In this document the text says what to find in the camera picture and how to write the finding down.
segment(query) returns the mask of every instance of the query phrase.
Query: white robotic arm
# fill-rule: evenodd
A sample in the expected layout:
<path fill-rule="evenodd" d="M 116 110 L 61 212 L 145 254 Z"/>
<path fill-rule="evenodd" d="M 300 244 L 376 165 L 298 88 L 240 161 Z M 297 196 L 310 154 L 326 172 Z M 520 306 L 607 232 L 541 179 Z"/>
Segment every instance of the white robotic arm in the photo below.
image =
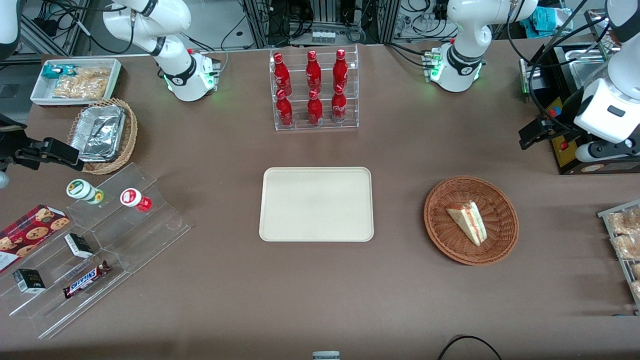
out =
<path fill-rule="evenodd" d="M 175 36 L 191 25 L 191 12 L 183 0 L 119 0 L 111 6 L 124 9 L 102 13 L 107 30 L 120 40 L 132 39 L 153 56 L 178 99 L 195 101 L 216 89 L 212 60 L 190 53 Z"/>
<path fill-rule="evenodd" d="M 538 0 L 449 0 L 447 18 L 458 26 L 452 44 L 431 50 L 434 66 L 429 79 L 451 92 L 468 89 L 481 68 L 481 62 L 492 41 L 490 24 L 520 21 L 531 15 Z M 513 10 L 520 8 L 517 16 Z"/>
<path fill-rule="evenodd" d="M 580 146 L 581 161 L 640 152 L 640 136 L 632 134 L 640 124 L 640 1 L 607 0 L 605 9 L 622 46 L 584 84 L 574 123 L 605 141 Z"/>

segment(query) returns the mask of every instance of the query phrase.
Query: small bottle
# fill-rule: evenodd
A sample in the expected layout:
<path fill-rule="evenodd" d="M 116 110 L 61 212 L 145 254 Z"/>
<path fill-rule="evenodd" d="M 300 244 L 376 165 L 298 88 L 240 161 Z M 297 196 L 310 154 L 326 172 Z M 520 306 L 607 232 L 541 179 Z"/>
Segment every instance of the small bottle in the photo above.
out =
<path fill-rule="evenodd" d="M 335 52 L 335 64 L 333 64 L 333 88 L 335 85 L 342 85 L 343 89 L 347 88 L 347 70 L 349 65 L 347 64 L 346 52 L 344 49 L 338 49 Z"/>
<path fill-rule="evenodd" d="M 336 124 L 341 124 L 347 114 L 347 97 L 344 96 L 342 85 L 335 85 L 331 98 L 331 119 Z"/>
<path fill-rule="evenodd" d="M 309 124 L 313 127 L 321 127 L 322 102 L 318 99 L 318 92 L 315 90 L 309 90 L 307 109 L 309 110 Z"/>
<path fill-rule="evenodd" d="M 279 89 L 284 90 L 286 96 L 291 95 L 291 77 L 289 75 L 289 69 L 282 61 L 282 54 L 275 53 L 273 55 L 273 61 L 276 63 L 276 67 L 273 70 L 273 75 L 276 77 L 276 85 Z"/>
<path fill-rule="evenodd" d="M 148 197 L 134 188 L 128 188 L 120 195 L 120 202 L 128 208 L 136 208 L 141 213 L 146 213 L 151 209 L 153 202 Z"/>
<path fill-rule="evenodd" d="M 284 127 L 292 127 L 293 111 L 291 110 L 291 103 L 285 96 L 284 90 L 278 89 L 278 91 L 276 91 L 276 97 L 278 98 L 278 100 L 276 101 L 276 109 L 278 110 L 280 123 Z"/>
<path fill-rule="evenodd" d="M 67 185 L 67 195 L 75 200 L 84 200 L 89 205 L 96 205 L 104 199 L 104 192 L 94 188 L 89 182 L 76 179 Z"/>
<path fill-rule="evenodd" d="M 307 53 L 307 60 L 307 84 L 310 90 L 320 93 L 322 91 L 322 70 L 318 64 L 316 52 L 310 50 Z"/>

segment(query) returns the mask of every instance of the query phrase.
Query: packaged bread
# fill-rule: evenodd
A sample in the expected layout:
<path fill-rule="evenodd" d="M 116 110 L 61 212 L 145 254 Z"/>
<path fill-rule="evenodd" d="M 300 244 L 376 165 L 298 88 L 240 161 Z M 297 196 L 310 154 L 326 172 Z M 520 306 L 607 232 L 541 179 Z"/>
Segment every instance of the packaged bread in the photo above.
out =
<path fill-rule="evenodd" d="M 633 237 L 630 235 L 620 235 L 613 238 L 613 247 L 621 259 L 640 258 L 640 252 Z"/>
<path fill-rule="evenodd" d="M 636 295 L 636 298 L 640 299 L 640 280 L 631 282 L 629 285 L 631 291 Z"/>
<path fill-rule="evenodd" d="M 486 240 L 486 229 L 474 201 L 451 206 L 447 208 L 447 212 L 476 246 Z"/>
<path fill-rule="evenodd" d="M 630 208 L 608 214 L 607 222 L 615 235 L 640 232 L 640 209 Z"/>
<path fill-rule="evenodd" d="M 634 274 L 636 280 L 640 280 L 640 264 L 631 265 L 631 273 Z"/>
<path fill-rule="evenodd" d="M 76 74 L 58 78 L 53 96 L 67 99 L 99 100 L 104 96 L 111 70 L 105 67 L 77 67 Z"/>

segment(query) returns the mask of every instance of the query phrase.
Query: sandwich slice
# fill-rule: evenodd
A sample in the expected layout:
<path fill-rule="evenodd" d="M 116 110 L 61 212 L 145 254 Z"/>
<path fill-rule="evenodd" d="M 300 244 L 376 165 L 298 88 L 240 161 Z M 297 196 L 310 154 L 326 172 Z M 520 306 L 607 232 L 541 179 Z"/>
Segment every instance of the sandwich slice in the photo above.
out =
<path fill-rule="evenodd" d="M 455 205 L 447 208 L 447 212 L 476 246 L 486 240 L 486 229 L 475 202 Z"/>

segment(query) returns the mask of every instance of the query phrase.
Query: foil container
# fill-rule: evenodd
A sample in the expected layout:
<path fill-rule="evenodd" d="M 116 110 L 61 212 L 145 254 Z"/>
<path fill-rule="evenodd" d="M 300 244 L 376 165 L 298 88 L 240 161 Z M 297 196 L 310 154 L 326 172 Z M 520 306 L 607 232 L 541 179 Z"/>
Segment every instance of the foil container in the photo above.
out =
<path fill-rule="evenodd" d="M 71 146 L 85 162 L 112 162 L 118 157 L 127 112 L 117 105 L 90 107 L 80 113 Z"/>

